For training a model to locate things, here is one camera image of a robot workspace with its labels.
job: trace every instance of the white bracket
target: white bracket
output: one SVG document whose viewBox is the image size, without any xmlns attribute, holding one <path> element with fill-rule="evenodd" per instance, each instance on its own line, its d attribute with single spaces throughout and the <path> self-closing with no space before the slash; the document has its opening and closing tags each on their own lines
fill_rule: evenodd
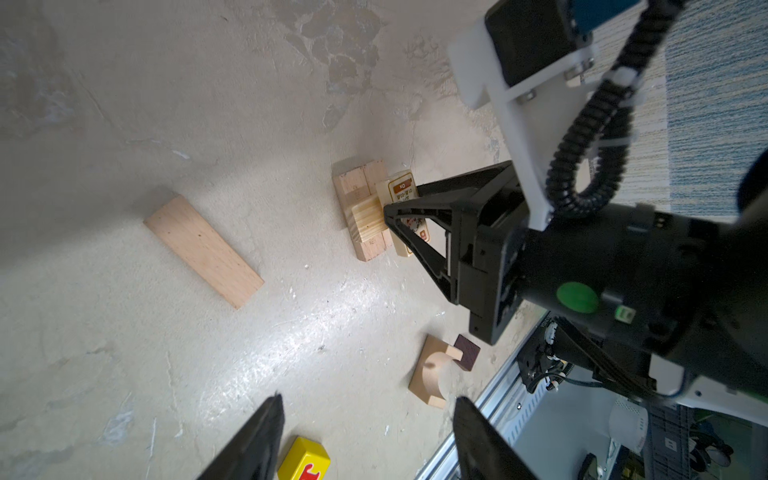
<svg viewBox="0 0 768 480">
<path fill-rule="evenodd" d="M 549 163 L 597 86 L 572 87 L 564 73 L 578 72 L 597 54 L 593 45 L 574 51 L 510 88 L 483 18 L 448 46 L 462 101 L 472 110 L 489 101 L 493 105 L 531 212 L 528 227 L 534 230 L 544 230 L 551 219 L 545 190 Z"/>
<path fill-rule="evenodd" d="M 656 391 L 661 395 L 672 395 L 679 391 L 683 385 L 683 375 L 683 367 L 660 356 L 650 356 L 648 376 L 656 380 Z M 726 413 L 768 426 L 768 404 L 705 376 L 696 378 L 677 403 L 695 409 Z"/>
</svg>

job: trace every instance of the screw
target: screw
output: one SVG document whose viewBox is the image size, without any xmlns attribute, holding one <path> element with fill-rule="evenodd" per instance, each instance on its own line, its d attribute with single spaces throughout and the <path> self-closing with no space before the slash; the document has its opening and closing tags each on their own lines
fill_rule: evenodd
<svg viewBox="0 0 768 480">
<path fill-rule="evenodd" d="M 578 77 L 579 75 L 583 74 L 584 72 L 586 72 L 592 67 L 594 67 L 594 58 L 588 58 L 582 62 L 579 62 L 573 67 L 570 67 L 568 70 L 565 71 L 563 75 L 565 76 L 565 80 L 568 81 Z"/>
<path fill-rule="evenodd" d="M 528 90 L 524 94 L 517 97 L 517 102 L 518 104 L 523 105 L 533 100 L 534 98 L 536 98 L 536 90 L 532 88 L 531 90 Z"/>
</svg>

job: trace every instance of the long wooden plank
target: long wooden plank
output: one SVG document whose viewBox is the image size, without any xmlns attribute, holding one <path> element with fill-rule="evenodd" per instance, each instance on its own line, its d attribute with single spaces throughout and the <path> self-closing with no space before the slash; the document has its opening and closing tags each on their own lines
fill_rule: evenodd
<svg viewBox="0 0 768 480">
<path fill-rule="evenodd" d="M 264 284 L 181 195 L 144 224 L 236 309 Z"/>
</svg>

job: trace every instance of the green sticker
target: green sticker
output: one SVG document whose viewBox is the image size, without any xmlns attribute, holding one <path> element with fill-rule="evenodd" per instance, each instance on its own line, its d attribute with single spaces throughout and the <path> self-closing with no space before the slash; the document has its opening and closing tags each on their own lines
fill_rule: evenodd
<svg viewBox="0 0 768 480">
<path fill-rule="evenodd" d="M 623 322 L 629 325 L 630 323 L 632 323 L 632 320 L 634 320 L 634 316 L 636 313 L 637 311 L 630 306 L 619 305 L 616 307 L 616 313 L 614 314 L 614 318 L 619 322 Z"/>
<path fill-rule="evenodd" d="M 579 282 L 566 282 L 558 288 L 558 300 L 569 309 L 579 313 L 595 313 L 600 306 L 600 298 L 589 287 Z"/>
</svg>

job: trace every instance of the dark brown block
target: dark brown block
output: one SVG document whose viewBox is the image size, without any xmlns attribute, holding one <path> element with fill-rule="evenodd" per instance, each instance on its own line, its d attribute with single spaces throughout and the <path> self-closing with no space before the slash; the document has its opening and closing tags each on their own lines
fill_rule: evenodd
<svg viewBox="0 0 768 480">
<path fill-rule="evenodd" d="M 480 347 L 463 335 L 458 336 L 453 346 L 464 353 L 461 360 L 454 360 L 454 362 L 458 363 L 458 366 L 462 367 L 465 372 L 471 372 L 472 367 L 475 366 L 475 360 L 478 359 Z"/>
</svg>

